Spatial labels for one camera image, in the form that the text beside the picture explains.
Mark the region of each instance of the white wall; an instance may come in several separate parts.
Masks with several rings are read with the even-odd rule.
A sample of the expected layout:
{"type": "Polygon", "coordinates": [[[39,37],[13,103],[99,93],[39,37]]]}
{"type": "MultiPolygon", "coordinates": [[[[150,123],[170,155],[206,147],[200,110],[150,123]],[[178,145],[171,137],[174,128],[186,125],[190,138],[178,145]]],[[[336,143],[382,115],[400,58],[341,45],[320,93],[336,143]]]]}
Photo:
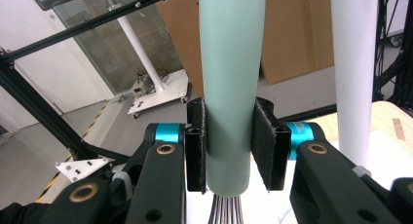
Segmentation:
{"type": "MultiPolygon", "coordinates": [[[[51,36],[65,27],[53,10],[43,12],[34,0],[0,0],[0,45],[16,50],[51,36]]],[[[18,71],[29,79],[40,93],[63,113],[69,112],[114,95],[95,71],[90,61],[73,39],[17,60],[18,71]]],[[[8,114],[19,128],[32,121],[0,90],[0,110],[8,114]]]]}

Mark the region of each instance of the white pole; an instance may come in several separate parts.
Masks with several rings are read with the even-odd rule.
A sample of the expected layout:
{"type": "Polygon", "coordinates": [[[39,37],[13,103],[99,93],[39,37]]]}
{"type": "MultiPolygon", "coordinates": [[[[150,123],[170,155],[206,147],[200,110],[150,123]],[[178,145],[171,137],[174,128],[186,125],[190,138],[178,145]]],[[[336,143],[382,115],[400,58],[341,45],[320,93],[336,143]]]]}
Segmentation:
{"type": "MultiPolygon", "coordinates": [[[[107,0],[107,1],[109,2],[109,4],[113,5],[113,0],[107,0]]],[[[162,83],[161,78],[159,78],[158,72],[156,71],[148,55],[145,53],[145,50],[143,50],[142,45],[140,44],[139,40],[136,37],[136,34],[134,34],[134,31],[131,28],[131,24],[129,23],[127,17],[118,18],[118,22],[119,24],[121,24],[122,29],[124,30],[131,45],[134,48],[134,51],[136,52],[143,66],[145,67],[146,72],[148,72],[149,77],[151,77],[151,80],[153,81],[154,86],[155,86],[155,91],[156,92],[163,91],[164,84],[162,83]]]]}
{"type": "Polygon", "coordinates": [[[331,0],[340,151],[366,166],[378,0],[331,0]]]}

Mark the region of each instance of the white bracket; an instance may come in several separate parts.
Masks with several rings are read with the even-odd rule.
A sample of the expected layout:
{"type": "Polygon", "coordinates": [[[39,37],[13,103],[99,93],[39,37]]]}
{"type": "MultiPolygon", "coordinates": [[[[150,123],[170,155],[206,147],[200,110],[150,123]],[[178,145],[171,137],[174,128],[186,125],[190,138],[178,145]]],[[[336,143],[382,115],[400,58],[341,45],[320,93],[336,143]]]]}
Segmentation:
{"type": "Polygon", "coordinates": [[[76,182],[88,177],[93,172],[105,166],[109,161],[107,158],[75,161],[67,163],[56,163],[56,168],[60,170],[71,182],[76,182]]]}

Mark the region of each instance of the white stand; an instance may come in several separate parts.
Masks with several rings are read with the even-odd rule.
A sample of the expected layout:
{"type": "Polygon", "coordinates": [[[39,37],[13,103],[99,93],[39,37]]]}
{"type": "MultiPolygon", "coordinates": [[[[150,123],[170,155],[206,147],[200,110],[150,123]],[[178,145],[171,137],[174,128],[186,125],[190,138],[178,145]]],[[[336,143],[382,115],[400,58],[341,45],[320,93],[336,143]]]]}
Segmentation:
{"type": "Polygon", "coordinates": [[[143,95],[137,98],[131,106],[128,114],[133,114],[136,119],[139,112],[153,106],[157,106],[171,100],[181,99],[182,103],[188,101],[186,92],[188,90],[188,76],[184,69],[169,74],[166,81],[167,88],[161,92],[143,95]]]}
{"type": "MultiPolygon", "coordinates": [[[[124,5],[122,2],[114,4],[113,0],[108,0],[108,2],[112,5],[111,7],[109,7],[109,11],[113,11],[116,8],[124,5]]],[[[131,24],[129,23],[128,19],[126,17],[120,17],[117,19],[117,21],[127,35],[137,56],[142,61],[142,64],[145,67],[149,77],[153,81],[155,87],[154,93],[137,98],[131,106],[128,114],[133,114],[133,117],[136,119],[139,116],[139,111],[177,98],[181,98],[181,101],[186,103],[186,92],[188,89],[188,76],[186,75],[186,72],[184,70],[173,72],[169,74],[167,83],[163,83],[148,55],[143,50],[142,45],[134,34],[134,31],[131,28],[131,24]]]]}

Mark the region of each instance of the light green cylinder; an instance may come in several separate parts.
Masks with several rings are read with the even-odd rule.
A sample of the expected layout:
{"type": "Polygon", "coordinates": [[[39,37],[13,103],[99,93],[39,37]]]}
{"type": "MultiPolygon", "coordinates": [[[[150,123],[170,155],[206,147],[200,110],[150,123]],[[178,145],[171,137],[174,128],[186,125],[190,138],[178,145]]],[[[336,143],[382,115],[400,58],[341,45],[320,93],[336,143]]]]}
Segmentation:
{"type": "Polygon", "coordinates": [[[200,0],[206,181],[222,197],[248,187],[264,17],[265,0],[200,0]]]}

